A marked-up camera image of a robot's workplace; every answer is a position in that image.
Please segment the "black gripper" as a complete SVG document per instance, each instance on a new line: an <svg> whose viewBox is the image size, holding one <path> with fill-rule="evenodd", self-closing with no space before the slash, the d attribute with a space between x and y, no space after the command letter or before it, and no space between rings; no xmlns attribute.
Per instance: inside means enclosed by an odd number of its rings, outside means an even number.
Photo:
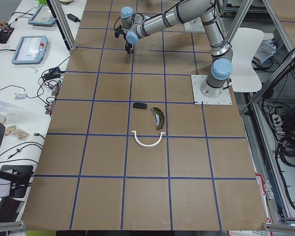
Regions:
<svg viewBox="0 0 295 236"><path fill-rule="evenodd" d="M131 43L129 43L127 40L126 40L126 44L125 44L125 50L127 53L129 53L129 51L131 54L134 53L133 45Z"/></svg>

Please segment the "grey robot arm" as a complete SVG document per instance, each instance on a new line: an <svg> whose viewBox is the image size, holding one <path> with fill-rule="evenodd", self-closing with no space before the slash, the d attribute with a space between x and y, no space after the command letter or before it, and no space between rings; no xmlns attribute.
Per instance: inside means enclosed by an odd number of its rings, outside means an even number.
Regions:
<svg viewBox="0 0 295 236"><path fill-rule="evenodd" d="M218 23L219 15L216 12L215 1L181 0L170 9L152 17L134 12L132 7L125 6L120 13L121 24L114 28L115 37L122 35L126 41L125 50L131 53L132 46L141 38L196 18L200 18L202 22L212 57L210 73L201 83L200 90L206 97L217 98L232 73L233 50Z"/></svg>

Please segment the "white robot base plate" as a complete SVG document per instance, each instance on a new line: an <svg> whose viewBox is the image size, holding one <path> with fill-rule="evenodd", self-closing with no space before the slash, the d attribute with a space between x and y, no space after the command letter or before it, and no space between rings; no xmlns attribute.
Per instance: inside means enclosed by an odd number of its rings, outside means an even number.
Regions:
<svg viewBox="0 0 295 236"><path fill-rule="evenodd" d="M207 75L191 75L195 105L232 105L232 99L225 82L221 88L207 84Z"/></svg>

